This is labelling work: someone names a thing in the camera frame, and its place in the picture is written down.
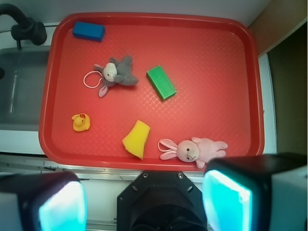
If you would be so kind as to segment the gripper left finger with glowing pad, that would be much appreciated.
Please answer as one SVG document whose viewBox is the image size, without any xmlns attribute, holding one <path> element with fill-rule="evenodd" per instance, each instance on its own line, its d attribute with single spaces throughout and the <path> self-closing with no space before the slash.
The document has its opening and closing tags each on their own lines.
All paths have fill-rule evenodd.
<svg viewBox="0 0 308 231">
<path fill-rule="evenodd" d="M 84 231 L 87 196 L 72 172 L 0 177 L 2 231 Z"/>
</svg>

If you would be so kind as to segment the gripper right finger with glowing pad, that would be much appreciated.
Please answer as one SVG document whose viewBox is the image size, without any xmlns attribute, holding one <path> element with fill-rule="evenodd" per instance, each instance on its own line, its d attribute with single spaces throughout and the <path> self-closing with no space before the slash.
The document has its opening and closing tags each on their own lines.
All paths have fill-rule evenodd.
<svg viewBox="0 0 308 231">
<path fill-rule="evenodd" d="M 308 158 L 295 153 L 225 157 L 205 169 L 202 199 L 215 231 L 305 231 Z"/>
</svg>

